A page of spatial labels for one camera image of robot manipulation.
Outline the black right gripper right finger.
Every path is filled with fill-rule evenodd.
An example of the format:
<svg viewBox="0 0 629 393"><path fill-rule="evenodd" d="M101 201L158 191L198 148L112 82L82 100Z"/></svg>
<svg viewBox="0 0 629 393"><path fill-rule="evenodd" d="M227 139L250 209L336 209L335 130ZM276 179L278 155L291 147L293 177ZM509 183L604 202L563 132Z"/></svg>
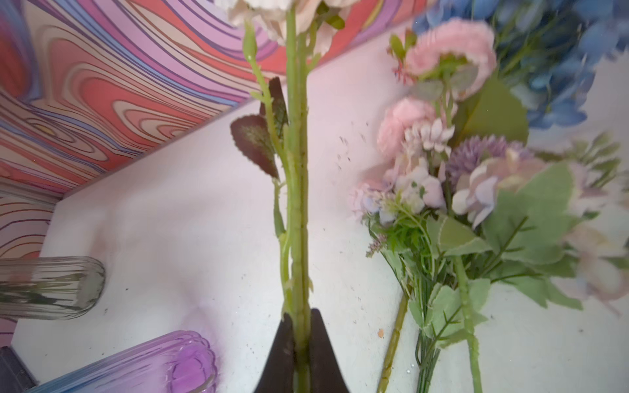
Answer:
<svg viewBox="0 0 629 393"><path fill-rule="evenodd" d="M318 309L311 310L310 367L312 392L349 392Z"/></svg>

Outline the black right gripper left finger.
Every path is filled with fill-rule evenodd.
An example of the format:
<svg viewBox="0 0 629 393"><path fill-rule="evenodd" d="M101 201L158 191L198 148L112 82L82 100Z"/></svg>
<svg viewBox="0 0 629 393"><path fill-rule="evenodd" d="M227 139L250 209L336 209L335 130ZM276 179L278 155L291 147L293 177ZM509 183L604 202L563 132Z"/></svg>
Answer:
<svg viewBox="0 0 629 393"><path fill-rule="evenodd" d="M295 371L293 321L288 313L280 320L255 393L292 393Z"/></svg>

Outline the purple blue glass vase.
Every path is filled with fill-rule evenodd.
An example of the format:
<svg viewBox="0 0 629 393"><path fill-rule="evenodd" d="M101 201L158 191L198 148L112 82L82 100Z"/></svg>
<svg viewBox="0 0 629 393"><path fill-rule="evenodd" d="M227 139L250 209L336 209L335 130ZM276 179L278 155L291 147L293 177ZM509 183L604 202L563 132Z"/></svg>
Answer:
<svg viewBox="0 0 629 393"><path fill-rule="evenodd" d="M194 331L175 331L36 386L32 392L215 392L216 355Z"/></svg>

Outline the lilac mixed flower bunch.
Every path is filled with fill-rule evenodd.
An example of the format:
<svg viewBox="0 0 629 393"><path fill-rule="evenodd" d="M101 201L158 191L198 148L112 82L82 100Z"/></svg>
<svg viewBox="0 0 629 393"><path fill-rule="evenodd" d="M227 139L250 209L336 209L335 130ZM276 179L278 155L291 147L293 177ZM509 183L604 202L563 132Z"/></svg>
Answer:
<svg viewBox="0 0 629 393"><path fill-rule="evenodd" d="M401 327L418 328L416 391L428 392L440 354L465 342L473 390L482 390L476 327L491 288L515 288L541 307L581 309L628 293L628 176L609 134L561 152L472 137L450 153L404 137L383 176L352 193L352 210L401 286L378 383L388 388Z"/></svg>

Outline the peach rose stem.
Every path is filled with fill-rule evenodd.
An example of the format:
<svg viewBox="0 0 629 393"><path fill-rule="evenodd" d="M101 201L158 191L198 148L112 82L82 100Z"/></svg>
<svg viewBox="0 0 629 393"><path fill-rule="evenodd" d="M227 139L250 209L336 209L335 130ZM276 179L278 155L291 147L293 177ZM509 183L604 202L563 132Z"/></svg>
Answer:
<svg viewBox="0 0 629 393"><path fill-rule="evenodd" d="M352 1L219 1L227 20L244 29L242 55L259 85L252 97L256 115L230 125L239 152L274 185L274 226L279 245L283 293L281 318L293 321L295 371L293 392L311 391L310 339L312 288L308 234L307 80L344 28ZM257 28L284 47L286 81L267 79L257 60Z"/></svg>

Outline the clear ribbed glass vase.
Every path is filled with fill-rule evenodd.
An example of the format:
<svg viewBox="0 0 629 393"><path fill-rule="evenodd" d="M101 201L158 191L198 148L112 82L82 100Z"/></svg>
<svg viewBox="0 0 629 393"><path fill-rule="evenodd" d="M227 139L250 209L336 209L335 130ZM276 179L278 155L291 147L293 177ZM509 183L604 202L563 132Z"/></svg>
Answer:
<svg viewBox="0 0 629 393"><path fill-rule="evenodd" d="M96 306L105 285L105 266L92 257L2 259L1 317L76 319Z"/></svg>

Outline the pink peony stem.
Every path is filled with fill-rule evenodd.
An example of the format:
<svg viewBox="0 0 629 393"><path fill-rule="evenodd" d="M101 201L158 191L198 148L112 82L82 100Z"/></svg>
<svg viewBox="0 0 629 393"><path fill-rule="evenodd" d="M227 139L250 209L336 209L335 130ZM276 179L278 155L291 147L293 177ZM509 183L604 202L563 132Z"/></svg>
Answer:
<svg viewBox="0 0 629 393"><path fill-rule="evenodd" d="M459 17L417 34L392 36L397 77L409 93L386 111L377 147L383 174L363 186L356 207L367 224L371 251L384 257L401 285L396 316L418 329L416 389L428 392L445 347L474 340L489 292L468 264L490 250L478 234L462 180L453 164L459 105L496 69L495 34L484 21Z"/></svg>

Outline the blue hydrangea stem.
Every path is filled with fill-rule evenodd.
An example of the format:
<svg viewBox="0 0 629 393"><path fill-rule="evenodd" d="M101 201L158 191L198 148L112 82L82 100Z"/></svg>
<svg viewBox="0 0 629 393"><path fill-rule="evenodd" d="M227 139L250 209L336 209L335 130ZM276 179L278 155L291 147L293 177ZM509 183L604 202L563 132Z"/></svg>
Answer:
<svg viewBox="0 0 629 393"><path fill-rule="evenodd" d="M628 50L626 1L435 1L417 17L417 34L453 18L495 31L498 75L527 108L534 129L583 123L603 58Z"/></svg>

